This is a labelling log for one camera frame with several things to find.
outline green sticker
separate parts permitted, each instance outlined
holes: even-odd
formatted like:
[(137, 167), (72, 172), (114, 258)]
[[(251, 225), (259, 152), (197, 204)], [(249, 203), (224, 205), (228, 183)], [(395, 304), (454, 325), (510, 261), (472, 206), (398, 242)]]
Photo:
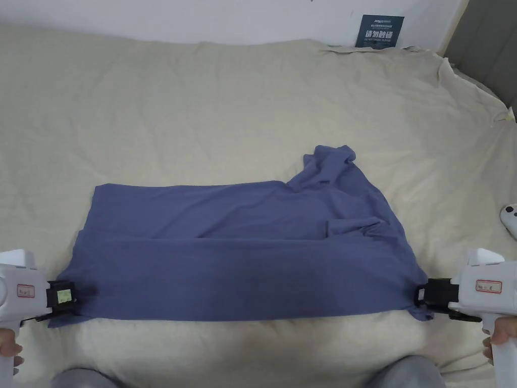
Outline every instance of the green sticker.
[(70, 290), (60, 290), (57, 292), (57, 302), (59, 304), (71, 302), (72, 301), (72, 291)]

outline blue cloth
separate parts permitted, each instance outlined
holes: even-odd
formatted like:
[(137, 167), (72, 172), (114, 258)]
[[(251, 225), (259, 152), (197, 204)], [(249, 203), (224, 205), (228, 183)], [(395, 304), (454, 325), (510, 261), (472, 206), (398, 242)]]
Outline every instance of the blue cloth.
[(408, 310), (427, 277), (382, 193), (347, 146), (316, 147), (278, 181), (98, 186), (60, 280), (78, 316), (176, 321), (333, 317)]

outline bed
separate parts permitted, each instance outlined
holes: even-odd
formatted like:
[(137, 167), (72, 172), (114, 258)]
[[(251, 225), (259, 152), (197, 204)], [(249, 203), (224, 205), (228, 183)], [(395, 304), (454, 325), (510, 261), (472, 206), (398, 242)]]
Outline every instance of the bed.
[[(498, 214), (517, 198), (517, 124), (430, 51), (171, 44), (12, 26), (0, 26), (0, 47), (0, 251), (32, 250), (49, 279), (70, 260), (96, 185), (287, 181), (318, 144), (357, 153), (429, 276), (453, 276), (471, 247), (516, 256)], [(330, 388), (422, 354), (450, 386), (491, 386), (482, 338), (477, 324), (401, 311), (29, 323), (17, 379), (44, 386), (86, 367), (141, 388)]]

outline gray pants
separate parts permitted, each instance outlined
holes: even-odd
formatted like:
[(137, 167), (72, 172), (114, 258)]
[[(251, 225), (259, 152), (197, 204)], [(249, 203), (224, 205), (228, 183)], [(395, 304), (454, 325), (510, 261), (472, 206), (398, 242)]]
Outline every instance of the gray pants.
[[(72, 369), (52, 381), (51, 388), (120, 388), (100, 373)], [(420, 356), (410, 356), (380, 371), (367, 388), (445, 388), (438, 368)]]

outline folded t-shirt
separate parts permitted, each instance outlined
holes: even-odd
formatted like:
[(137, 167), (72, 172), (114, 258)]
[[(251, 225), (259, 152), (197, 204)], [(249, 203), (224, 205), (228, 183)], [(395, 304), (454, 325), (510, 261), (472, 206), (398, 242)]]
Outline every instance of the folded t-shirt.
[(317, 146), (288, 183), (95, 189), (60, 280), (75, 316), (246, 321), (408, 310), (427, 277), (347, 146)]

